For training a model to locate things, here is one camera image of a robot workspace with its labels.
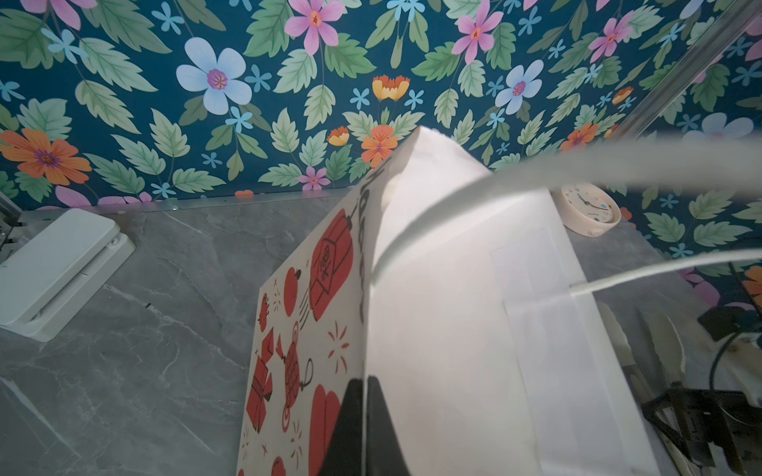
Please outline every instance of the alarm clock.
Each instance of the alarm clock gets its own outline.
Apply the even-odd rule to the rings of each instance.
[[[576,184],[551,192],[564,226],[584,236],[601,236],[622,219],[619,207],[593,184]]]

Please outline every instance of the floral wallpaper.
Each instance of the floral wallpaper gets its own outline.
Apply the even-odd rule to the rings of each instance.
[[[7,0],[0,190],[36,209],[346,187],[419,124],[495,170],[584,148],[731,1]]]
[[[711,25],[714,17],[706,19]],[[706,28],[697,23],[694,28]],[[693,80],[646,133],[682,135],[686,141],[734,140],[762,129],[762,17],[704,73]],[[712,101],[696,96],[706,87],[716,88]],[[667,259],[695,256],[742,246],[762,245],[762,200],[749,202],[733,190],[710,190],[687,196],[680,190],[628,191],[610,184],[622,214]],[[762,306],[762,266],[759,262],[737,263],[742,285]],[[698,267],[680,272],[710,305],[733,305],[751,310],[744,290],[727,264]]]

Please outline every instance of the yellow and orange flower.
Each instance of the yellow and orange flower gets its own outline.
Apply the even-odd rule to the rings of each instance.
[[[0,152],[9,161],[21,162],[18,170],[30,177],[43,175],[53,185],[69,185],[69,180],[83,184],[89,177],[81,171],[92,171],[86,158],[75,157],[79,150],[63,139],[50,144],[46,133],[34,129],[22,129],[25,137],[10,130],[0,134]]]
[[[363,139],[363,162],[370,162],[371,168],[381,165],[381,162],[392,154],[392,149],[397,147],[397,138],[393,133],[394,129],[391,126],[374,127],[370,136]]]
[[[389,79],[389,76],[386,75],[380,78],[373,78],[373,93],[379,101],[383,101],[386,98],[397,101],[405,96],[409,87],[410,78],[405,76],[397,76],[394,79]]]
[[[573,150],[582,150],[588,146],[589,142],[595,139],[595,133],[598,131],[598,125],[585,124],[582,129],[575,130],[569,134],[567,141],[561,144],[561,150],[570,152]]]
[[[614,95],[614,100],[611,101],[611,104],[619,104],[620,102],[624,101],[632,94],[634,90],[635,89],[633,89],[631,86],[627,86],[623,90],[616,93],[616,95]]]
[[[744,281],[744,288],[749,291],[754,302],[762,306],[762,267],[752,266],[745,274],[751,281]]]
[[[342,147],[343,145],[346,145],[348,141],[349,129],[344,126],[341,126],[338,129],[333,129],[331,133],[328,134],[328,143],[335,145],[336,147]]]
[[[619,124],[614,124],[611,126],[605,133],[604,133],[604,139],[608,139],[611,137],[611,134],[614,134],[614,131],[619,129]]]

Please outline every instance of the flower center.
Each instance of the flower center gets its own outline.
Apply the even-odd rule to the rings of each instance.
[[[58,167],[61,163],[60,158],[56,157],[50,152],[39,149],[34,151],[34,158],[39,164],[44,165],[45,167]]]
[[[514,87],[514,96],[521,96],[524,89],[527,89],[527,83],[520,81],[519,84]]]
[[[215,89],[225,89],[228,85],[228,77],[218,69],[213,69],[207,75],[207,83]]]
[[[319,11],[312,11],[309,14],[309,24],[317,28],[323,23],[323,17]]]

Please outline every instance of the small blue flower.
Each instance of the small blue flower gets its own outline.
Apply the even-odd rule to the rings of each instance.
[[[418,10],[421,13],[423,13],[425,9],[426,8],[424,7],[424,4],[420,3],[418,0],[408,0],[407,5],[403,5],[402,6],[402,10],[410,12],[410,13],[408,13],[408,23],[413,21],[413,18],[415,17],[415,11],[416,10]]]
[[[487,86],[489,86],[489,89],[487,90],[487,95],[490,94],[492,97],[495,97],[498,95],[498,91],[501,89],[505,89],[505,86],[503,85],[503,76],[501,75],[500,78],[498,78],[497,81],[490,81],[487,83]]]
[[[521,0],[505,0],[505,2],[503,2],[503,8],[507,8],[507,13],[511,14],[514,8],[521,8]]]
[[[212,152],[210,155],[201,154],[201,157],[206,160],[202,162],[204,165],[211,165],[212,168],[217,168],[217,164],[222,164],[223,161],[217,160],[217,152]]]
[[[365,91],[360,93],[357,88],[353,89],[352,92],[354,92],[354,97],[349,100],[350,103],[357,103],[357,110],[362,109],[363,105],[369,106],[370,101],[368,101],[365,97],[370,94],[370,89],[365,88]]]
[[[228,126],[232,126],[235,124],[235,131],[237,133],[241,132],[242,127],[245,127],[246,129],[251,129],[253,127],[251,124],[247,123],[246,121],[251,119],[251,116],[253,116],[254,114],[243,113],[243,115],[241,115],[241,111],[236,106],[231,107],[230,112],[233,114],[233,116],[235,116],[235,119],[233,119],[232,117],[230,119],[225,119],[225,124],[227,124]]]
[[[548,55],[548,58],[558,58],[561,51],[566,50],[566,46],[564,46],[564,40],[559,40],[558,44],[555,46],[550,47],[550,54]]]
[[[669,41],[677,40],[677,34],[684,29],[685,29],[685,25],[678,25],[678,24],[672,25],[672,28],[669,30],[669,33],[661,37],[661,39],[659,40],[661,41],[660,48],[664,48],[667,45],[667,42]]]
[[[728,46],[728,49],[725,51],[728,52],[728,58],[732,58],[733,55],[743,56],[746,54],[745,50],[749,46],[751,46],[751,41],[746,41],[746,37],[741,35],[741,37],[738,38],[738,41],[736,41],[734,45]]]
[[[685,258],[689,254],[693,254],[691,250],[685,249],[685,243],[680,243],[677,247],[670,246],[669,250],[672,251],[673,258]]]
[[[679,203],[671,193],[667,195],[667,198],[660,198],[659,201],[661,202],[661,208],[667,207],[669,209],[672,209],[673,205],[677,205]]]
[[[623,103],[619,105],[618,109],[620,110],[620,112],[624,111],[625,109],[631,107],[632,103],[634,103],[637,99],[638,99],[637,97],[632,97],[632,96],[628,97],[627,99],[624,100]]]
[[[701,114],[697,114],[693,117],[683,114],[683,120],[681,120],[679,123],[675,124],[677,127],[682,127],[680,131],[684,134],[688,132],[688,129],[696,130],[699,128],[699,125],[696,124],[696,122],[701,119]]]
[[[53,42],[53,44],[48,45],[48,51],[51,53],[58,53],[59,51],[63,51],[66,54],[66,59],[73,62],[74,64],[77,64],[77,57],[74,56],[75,53],[78,54],[81,58],[87,58],[87,53],[82,51],[77,46],[72,46],[74,35],[71,31],[62,31],[61,38],[58,38],[54,32],[48,30],[47,28],[41,28],[40,32]]]
[[[258,93],[260,88],[264,88],[265,91],[270,90],[270,85],[267,83],[267,80],[273,77],[271,73],[266,72],[261,75],[259,73],[259,66],[257,65],[251,65],[251,73],[253,76],[246,76],[243,80],[247,83],[254,83],[252,89],[254,89],[255,93]]]
[[[519,36],[523,35],[523,32],[525,31],[527,32],[527,35],[531,35],[532,25],[538,24],[539,21],[543,19],[543,17],[535,17],[535,14],[537,14],[537,5],[532,7],[532,11],[529,12],[529,18],[521,18],[519,20],[519,25],[523,25],[519,30]]]
[[[241,0],[243,2],[243,8],[246,9],[246,11],[251,11],[251,2],[249,0]],[[230,0],[230,6],[235,7],[238,6],[239,0]]]
[[[152,11],[151,14],[158,18],[159,20],[163,21],[162,23],[162,31],[169,31],[169,28],[171,27],[172,30],[174,30],[175,33],[178,35],[180,34],[180,27],[178,27],[179,24],[185,23],[185,19],[182,17],[173,17],[172,16],[172,10],[169,8],[169,4],[167,2],[162,2],[162,10],[164,13],[161,13],[160,11]]]
[[[400,15],[402,15],[402,11],[407,11],[410,9],[408,6],[408,0],[389,0],[386,3],[386,7],[391,10],[392,8],[396,8],[397,11],[394,12],[394,19],[399,21]]]
[[[598,101],[597,106],[598,107],[603,107],[603,106],[606,105],[606,103],[610,103],[611,102],[611,95],[612,94],[613,94],[613,91],[611,91],[609,94],[606,94],[605,96],[601,96],[600,97],[600,101]]]
[[[487,123],[487,126],[492,126],[492,129],[498,128],[498,123],[504,123],[505,118],[502,117],[503,113],[505,112],[505,108],[502,108],[498,111],[497,114],[490,113],[489,114],[489,122]]]
[[[405,101],[405,106],[411,106],[410,110],[415,110],[415,105],[416,104],[423,104],[424,103],[424,100],[421,99],[421,96],[424,95],[424,90],[423,89],[421,89],[418,92],[418,94],[415,93],[414,89],[411,89],[410,92],[408,93],[408,95],[410,96],[410,99]]]
[[[597,78],[600,69],[603,67],[603,63],[600,65],[590,65],[590,69],[584,74],[584,82],[589,83],[590,81],[593,81],[595,78]]]
[[[14,91],[14,89],[18,89],[18,86],[19,84],[16,81],[8,81],[7,83],[0,81],[0,97],[3,98],[3,101],[10,102],[11,96],[16,99],[26,99],[24,96]]]
[[[733,78],[734,83],[741,81],[743,86],[748,86],[751,83],[752,78],[762,78],[762,71],[757,71],[762,66],[762,61],[755,61],[753,65],[749,66],[749,69],[739,66],[735,69],[740,76]]]
[[[154,187],[156,190],[153,191],[154,195],[161,195],[164,198],[169,198],[170,195],[177,195],[178,193],[174,190],[169,190],[170,185],[166,182],[164,182],[161,186],[156,184],[151,184],[151,187]]]

